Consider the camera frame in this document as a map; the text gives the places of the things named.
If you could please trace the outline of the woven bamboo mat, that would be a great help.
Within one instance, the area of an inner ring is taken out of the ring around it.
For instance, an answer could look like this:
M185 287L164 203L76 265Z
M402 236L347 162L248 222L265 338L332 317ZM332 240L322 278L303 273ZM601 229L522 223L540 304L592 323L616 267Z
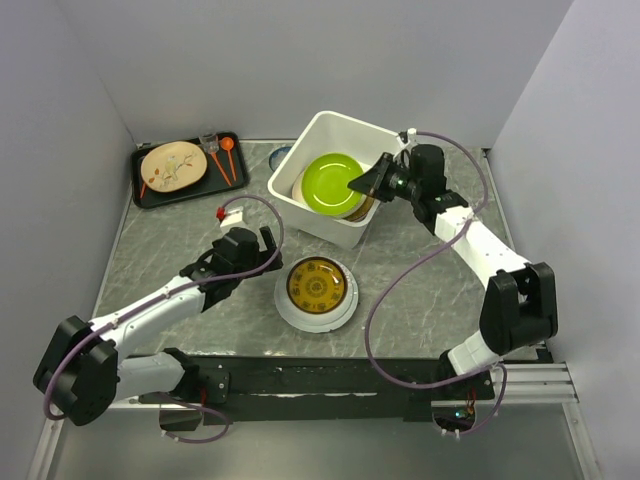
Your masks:
M366 196L364 202L351 214L344 218L345 221L358 222L366 217L372 206L375 204L375 199Z

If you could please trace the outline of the green plate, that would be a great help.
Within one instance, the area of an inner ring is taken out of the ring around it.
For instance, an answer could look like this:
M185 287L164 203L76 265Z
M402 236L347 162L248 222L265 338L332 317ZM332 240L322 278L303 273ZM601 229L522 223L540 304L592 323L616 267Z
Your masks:
M348 155L322 155L313 160L302 174L302 198L318 214L345 218L364 203L364 195L348 186L363 173L361 165Z

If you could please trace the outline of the cream plate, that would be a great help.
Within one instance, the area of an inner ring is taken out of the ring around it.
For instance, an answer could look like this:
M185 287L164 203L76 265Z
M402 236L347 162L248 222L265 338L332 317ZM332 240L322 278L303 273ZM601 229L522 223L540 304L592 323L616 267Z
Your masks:
M301 173L295 180L293 186L292 186L292 190L291 190L291 198L298 202L299 204L308 207L308 204L306 203L304 196L303 196L303 192L302 192L302 179L304 177L304 173ZM335 218L348 218L350 215L354 214L354 212L357 211L357 208L352 209L350 212L348 212L348 215L342 215L342 216L338 216Z

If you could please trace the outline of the yellow patterned dark plate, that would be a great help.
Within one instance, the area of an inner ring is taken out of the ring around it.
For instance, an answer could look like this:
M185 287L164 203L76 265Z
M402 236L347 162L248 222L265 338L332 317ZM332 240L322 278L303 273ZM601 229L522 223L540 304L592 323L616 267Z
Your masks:
M293 305L311 315L335 310L348 292L345 270L337 261L319 256L295 263L287 275L285 286Z

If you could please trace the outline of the white plate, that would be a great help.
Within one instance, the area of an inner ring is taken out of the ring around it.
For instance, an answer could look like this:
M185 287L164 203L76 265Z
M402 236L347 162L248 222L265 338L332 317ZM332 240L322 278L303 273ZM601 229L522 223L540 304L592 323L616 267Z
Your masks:
M339 261L337 262L346 272L348 292L343 303L338 308L325 314L311 315L304 313L298 310L288 299L285 282L291 267L295 263L291 264L279 276L274 290L275 306L279 315L289 325L306 333L321 334L341 328L353 317L359 304L359 287L355 277L347 267Z

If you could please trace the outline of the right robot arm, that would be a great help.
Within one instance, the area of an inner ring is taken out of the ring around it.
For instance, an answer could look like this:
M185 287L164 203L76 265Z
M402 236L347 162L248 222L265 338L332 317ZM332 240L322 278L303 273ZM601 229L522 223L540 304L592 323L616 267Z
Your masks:
M408 162L383 153L348 187L382 202L408 201L415 218L441 240L438 250L455 251L484 288L477 330L440 356L434 380L424 389L460 398L472 387L474 376L505 355L557 334L553 270L514 252L477 219L459 193L448 188L440 147L419 144L411 149Z

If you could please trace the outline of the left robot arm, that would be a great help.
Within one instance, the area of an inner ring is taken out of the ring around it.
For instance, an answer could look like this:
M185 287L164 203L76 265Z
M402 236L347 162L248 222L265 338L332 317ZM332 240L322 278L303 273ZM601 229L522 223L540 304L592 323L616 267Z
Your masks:
M63 320L33 378L44 395L46 417L83 426L131 396L198 399L200 367L188 355L175 348L146 357L132 352L149 337L227 299L242 280L281 269L282 244L268 227L257 232L233 227L146 297L89 321Z

